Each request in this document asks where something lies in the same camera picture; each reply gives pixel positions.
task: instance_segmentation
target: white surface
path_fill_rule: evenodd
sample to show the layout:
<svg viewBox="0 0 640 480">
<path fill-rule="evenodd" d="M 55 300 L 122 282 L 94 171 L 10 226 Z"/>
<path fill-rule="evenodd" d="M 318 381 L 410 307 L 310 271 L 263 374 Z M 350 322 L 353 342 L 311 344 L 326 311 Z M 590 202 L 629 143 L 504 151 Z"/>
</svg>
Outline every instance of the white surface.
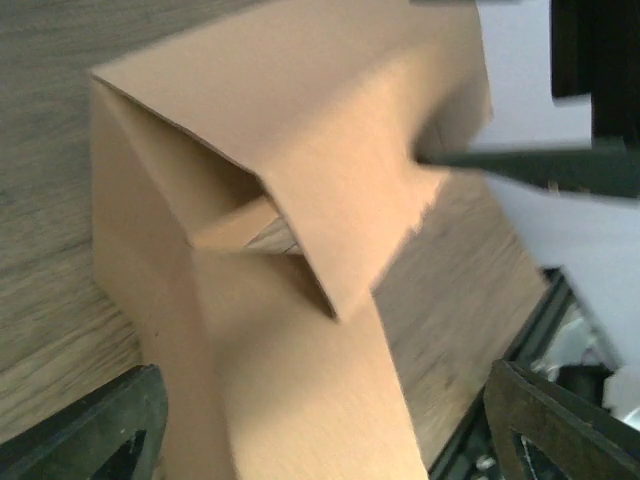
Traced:
<svg viewBox="0 0 640 480">
<path fill-rule="evenodd" d="M 482 4 L 480 15 L 495 117 L 476 147 L 589 144 L 589 99 L 551 98 L 549 1 Z M 640 366 L 640 204 L 489 184 L 534 259 L 565 268 L 622 359 Z"/>
<path fill-rule="evenodd" d="M 623 367 L 605 380 L 604 404 L 617 419 L 640 430 L 640 369 Z"/>
</svg>

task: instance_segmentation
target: folded cardboard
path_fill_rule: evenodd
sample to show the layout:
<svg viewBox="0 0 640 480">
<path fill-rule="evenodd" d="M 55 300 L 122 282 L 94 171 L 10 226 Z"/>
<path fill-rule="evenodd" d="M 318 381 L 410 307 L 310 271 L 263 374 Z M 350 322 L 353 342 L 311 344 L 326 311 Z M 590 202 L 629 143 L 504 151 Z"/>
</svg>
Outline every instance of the folded cardboard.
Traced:
<svg viewBox="0 0 640 480">
<path fill-rule="evenodd" d="M 427 477 L 371 290 L 447 175 L 419 132 L 489 115 L 473 3 L 279 0 L 94 71 L 95 276 L 162 368 L 170 479 Z M 246 250 L 278 216 L 302 254 Z"/>
</svg>

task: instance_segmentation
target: wood grain surface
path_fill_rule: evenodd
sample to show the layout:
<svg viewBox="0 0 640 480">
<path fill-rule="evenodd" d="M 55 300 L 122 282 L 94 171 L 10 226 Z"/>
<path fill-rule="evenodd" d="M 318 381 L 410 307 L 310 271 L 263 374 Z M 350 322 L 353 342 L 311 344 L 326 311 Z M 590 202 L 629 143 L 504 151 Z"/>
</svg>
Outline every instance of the wood grain surface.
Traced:
<svg viewBox="0 0 640 480">
<path fill-rule="evenodd" d="M 91 280 L 87 69 L 250 3 L 2 2 L 0 442 L 140 362 Z M 281 223 L 253 247 L 295 248 Z M 376 291 L 425 463 L 542 290 L 484 182 L 454 176 Z"/>
</svg>

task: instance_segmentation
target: cardboard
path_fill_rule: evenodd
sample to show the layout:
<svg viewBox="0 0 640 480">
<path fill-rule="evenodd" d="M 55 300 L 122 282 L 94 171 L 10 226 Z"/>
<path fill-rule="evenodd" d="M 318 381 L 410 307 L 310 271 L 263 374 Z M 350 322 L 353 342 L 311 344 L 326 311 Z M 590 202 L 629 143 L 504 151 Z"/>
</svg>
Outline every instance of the cardboard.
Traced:
<svg viewBox="0 0 640 480">
<path fill-rule="evenodd" d="M 427 478 L 371 291 L 446 177 L 419 132 L 490 116 L 475 5 L 270 2 L 92 102 L 95 276 L 162 368 L 168 477 Z M 246 250 L 278 216 L 302 255 Z"/>
</svg>

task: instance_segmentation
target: cardboard flap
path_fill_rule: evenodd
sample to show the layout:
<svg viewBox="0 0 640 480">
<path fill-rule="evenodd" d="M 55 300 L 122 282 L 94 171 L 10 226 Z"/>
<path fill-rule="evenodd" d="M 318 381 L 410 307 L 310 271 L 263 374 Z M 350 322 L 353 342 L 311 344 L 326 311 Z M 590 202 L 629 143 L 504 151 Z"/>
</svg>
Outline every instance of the cardboard flap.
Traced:
<svg viewBox="0 0 640 480">
<path fill-rule="evenodd" d="M 165 119 L 165 130 L 173 125 L 216 152 L 211 168 L 232 163 L 255 174 L 334 312 L 347 319 L 443 178 L 417 170 L 415 137 L 442 99 L 478 72 L 486 79 L 474 3 L 278 0 L 95 75 Z M 449 118 L 444 132 L 465 116 Z M 266 218 L 258 212 L 267 210 L 258 202 L 241 213 Z M 229 231 L 244 238 L 247 222 L 231 221 Z M 197 242 L 216 245 L 224 235 L 208 225 Z"/>
<path fill-rule="evenodd" d="M 298 260 L 194 255 L 240 477 L 426 479 L 373 298 L 326 321 Z"/>
<path fill-rule="evenodd" d="M 252 174 L 108 86 L 95 83 L 93 101 L 96 114 L 101 112 L 105 116 L 108 112 L 114 125 L 109 131 L 116 134 L 117 130 L 122 137 L 119 145 L 102 145 L 95 149 L 96 154 L 105 156 L 105 162 L 122 161 L 117 150 L 128 145 L 132 152 L 129 157 L 136 160 L 118 171 L 137 168 L 137 164 L 144 168 L 181 226 L 184 242 L 199 248 L 240 250 L 278 217 L 275 206 Z M 104 129 L 105 126 L 95 125 L 94 135 Z M 137 199 L 122 198 L 122 201 Z"/>
</svg>

